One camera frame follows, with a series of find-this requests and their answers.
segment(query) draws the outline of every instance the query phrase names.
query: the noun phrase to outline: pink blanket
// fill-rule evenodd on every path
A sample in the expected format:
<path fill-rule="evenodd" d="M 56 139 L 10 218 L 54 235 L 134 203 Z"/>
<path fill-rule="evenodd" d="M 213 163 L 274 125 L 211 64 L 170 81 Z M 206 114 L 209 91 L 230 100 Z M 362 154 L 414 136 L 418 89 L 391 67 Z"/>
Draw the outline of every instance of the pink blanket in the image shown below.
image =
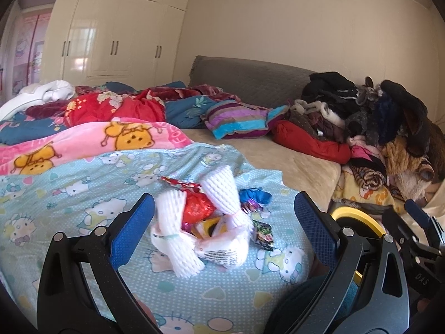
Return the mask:
<path fill-rule="evenodd" d="M 92 122 L 52 136 L 0 147 L 0 175 L 39 175 L 81 158 L 127 149 L 182 148 L 192 141 L 165 122 Z"/>

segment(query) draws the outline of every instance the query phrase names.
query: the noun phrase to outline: yellow tape roll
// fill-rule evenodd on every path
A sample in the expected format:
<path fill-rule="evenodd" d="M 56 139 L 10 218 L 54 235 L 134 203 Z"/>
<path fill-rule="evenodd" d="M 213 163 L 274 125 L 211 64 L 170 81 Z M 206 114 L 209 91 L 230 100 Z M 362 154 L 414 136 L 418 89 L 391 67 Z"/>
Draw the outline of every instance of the yellow tape roll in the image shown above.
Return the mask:
<path fill-rule="evenodd" d="M 381 227 L 381 225 L 379 225 L 377 221 L 356 208 L 339 207 L 331 214 L 331 216 L 335 221 L 339 220 L 340 218 L 352 218 L 353 220 L 356 220 L 370 228 L 378 238 L 386 234 L 383 227 Z M 355 227 L 353 227 L 353 225 L 348 226 L 351 226 L 351 229 L 353 229 L 354 231 L 357 230 Z M 357 285 L 360 285 L 362 277 L 363 275 L 361 273 L 355 271 L 354 281 Z"/>

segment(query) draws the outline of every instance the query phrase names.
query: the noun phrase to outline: light blue bedsheet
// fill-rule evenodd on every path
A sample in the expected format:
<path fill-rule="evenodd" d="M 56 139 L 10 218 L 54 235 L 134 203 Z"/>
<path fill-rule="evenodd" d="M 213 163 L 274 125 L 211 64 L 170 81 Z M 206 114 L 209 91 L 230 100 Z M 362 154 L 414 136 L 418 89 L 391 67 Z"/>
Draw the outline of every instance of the light blue bedsheet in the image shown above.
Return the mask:
<path fill-rule="evenodd" d="M 159 175 L 198 182 L 219 164 L 231 166 L 239 189 L 262 187 L 272 194 L 270 212 L 252 218 L 272 225 L 275 251 L 251 243 L 237 269 L 206 263 L 199 275 L 177 278 L 148 229 L 119 272 L 165 334 L 262 333 L 278 300 L 306 280 L 313 251 L 294 214 L 297 192 L 281 185 L 281 172 L 257 170 L 227 145 L 120 151 L 39 176 L 0 176 L 0 269 L 19 307 L 35 324 L 39 276 L 55 232 L 88 234 L 130 209 L 142 193 L 156 196 L 167 189 Z M 111 318 L 92 272 L 85 274 L 101 313 Z"/>

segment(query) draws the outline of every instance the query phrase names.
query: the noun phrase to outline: blue gripper pad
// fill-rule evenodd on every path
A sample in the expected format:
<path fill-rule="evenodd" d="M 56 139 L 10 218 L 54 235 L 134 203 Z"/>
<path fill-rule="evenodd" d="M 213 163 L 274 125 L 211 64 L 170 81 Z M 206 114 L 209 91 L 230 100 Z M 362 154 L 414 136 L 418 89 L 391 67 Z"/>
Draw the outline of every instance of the blue gripper pad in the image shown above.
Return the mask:
<path fill-rule="evenodd" d="M 333 270 L 337 265 L 337 248 L 340 239 L 336 237 L 336 234 L 331 235 L 325 223 L 320 220 L 321 215 L 325 213 L 319 211 L 306 192 L 297 194 L 294 210 L 318 259 Z"/>
<path fill-rule="evenodd" d="M 111 243 L 110 262 L 113 269 L 126 265 L 154 216 L 154 198 L 145 194 L 131 209 L 133 214 Z"/>
<path fill-rule="evenodd" d="M 412 199 L 405 202 L 405 211 L 408 212 L 423 229 L 427 229 L 430 226 L 430 217 Z"/>

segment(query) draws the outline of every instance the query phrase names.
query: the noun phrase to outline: white wardrobe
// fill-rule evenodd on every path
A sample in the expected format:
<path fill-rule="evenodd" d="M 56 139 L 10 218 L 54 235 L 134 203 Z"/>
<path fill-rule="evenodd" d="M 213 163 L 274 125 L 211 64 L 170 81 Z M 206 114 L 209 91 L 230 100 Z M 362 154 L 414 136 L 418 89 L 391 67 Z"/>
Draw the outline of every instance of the white wardrobe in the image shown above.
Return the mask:
<path fill-rule="evenodd" d="M 41 82 L 135 89 L 172 81 L 188 0 L 56 0 L 45 35 Z"/>

